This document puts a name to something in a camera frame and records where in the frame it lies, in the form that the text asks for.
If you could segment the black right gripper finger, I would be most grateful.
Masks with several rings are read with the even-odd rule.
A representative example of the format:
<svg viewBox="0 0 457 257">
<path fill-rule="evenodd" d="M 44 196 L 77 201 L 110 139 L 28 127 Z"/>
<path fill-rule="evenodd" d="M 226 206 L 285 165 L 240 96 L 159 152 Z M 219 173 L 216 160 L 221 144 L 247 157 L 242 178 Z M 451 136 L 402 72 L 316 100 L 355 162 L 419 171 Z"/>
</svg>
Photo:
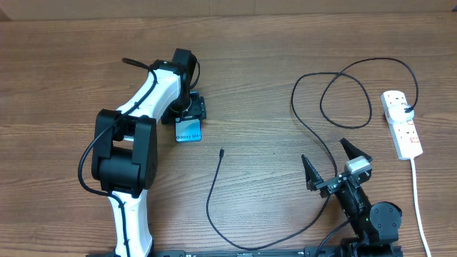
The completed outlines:
<svg viewBox="0 0 457 257">
<path fill-rule="evenodd" d="M 346 138 L 342 138 L 340 140 L 341 145 L 343 146 L 346 155 L 348 156 L 349 160 L 353 160 L 360 156 L 365 157 L 368 161 L 372 161 L 373 158 L 369 156 L 367 153 L 362 151 L 361 149 L 355 147 L 352 143 L 350 143 Z"/>
<path fill-rule="evenodd" d="M 301 156 L 301 159 L 306 175 L 306 188 L 317 189 L 317 185 L 323 183 L 323 179 L 304 154 Z"/>
</svg>

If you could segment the blue Galaxy smartphone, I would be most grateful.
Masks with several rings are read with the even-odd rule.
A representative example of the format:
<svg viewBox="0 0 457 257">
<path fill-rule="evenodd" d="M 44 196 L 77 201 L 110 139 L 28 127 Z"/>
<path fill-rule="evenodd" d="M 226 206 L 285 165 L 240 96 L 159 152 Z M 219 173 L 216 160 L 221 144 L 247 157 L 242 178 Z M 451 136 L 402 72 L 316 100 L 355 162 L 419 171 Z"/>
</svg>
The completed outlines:
<svg viewBox="0 0 457 257">
<path fill-rule="evenodd" d="M 175 124 L 176 141 L 179 143 L 200 141 L 201 121 L 198 119 L 182 121 Z"/>
</svg>

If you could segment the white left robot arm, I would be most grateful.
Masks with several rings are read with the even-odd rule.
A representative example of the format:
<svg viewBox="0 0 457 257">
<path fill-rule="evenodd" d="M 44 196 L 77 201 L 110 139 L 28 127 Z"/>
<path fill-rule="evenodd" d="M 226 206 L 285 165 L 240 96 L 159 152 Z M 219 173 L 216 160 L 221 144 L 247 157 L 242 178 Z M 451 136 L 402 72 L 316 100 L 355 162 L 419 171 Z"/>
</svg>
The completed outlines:
<svg viewBox="0 0 457 257">
<path fill-rule="evenodd" d="M 116 246 L 109 255 L 152 256 L 147 196 L 159 161 L 157 126 L 174 126 L 178 143 L 202 139 L 206 104 L 194 89 L 201 67 L 186 49 L 176 49 L 170 61 L 122 61 L 145 69 L 147 78 L 125 104 L 97 114 L 94 138 L 81 155 L 77 176 L 86 191 L 110 201 Z"/>
</svg>

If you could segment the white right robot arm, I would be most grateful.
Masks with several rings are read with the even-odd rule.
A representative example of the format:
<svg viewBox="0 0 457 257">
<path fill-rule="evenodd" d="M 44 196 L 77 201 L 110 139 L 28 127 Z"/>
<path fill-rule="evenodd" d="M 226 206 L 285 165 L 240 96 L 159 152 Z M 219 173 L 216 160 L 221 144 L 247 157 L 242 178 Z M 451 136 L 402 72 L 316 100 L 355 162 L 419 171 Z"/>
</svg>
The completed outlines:
<svg viewBox="0 0 457 257">
<path fill-rule="evenodd" d="M 347 221 L 330 232 L 318 246 L 305 247 L 304 255 L 401 257 L 403 251 L 394 243 L 399 238 L 402 210 L 388 201 L 375 204 L 369 201 L 361 184 L 371 177 L 373 159 L 345 138 L 341 139 L 340 143 L 348 161 L 344 172 L 327 181 L 322 179 L 307 157 L 301 157 L 306 174 L 306 188 L 318 191 L 322 198 L 334 195 L 347 218 Z M 326 242 L 348 224 L 355 236 L 342 239 L 338 246 L 327 246 Z"/>
</svg>

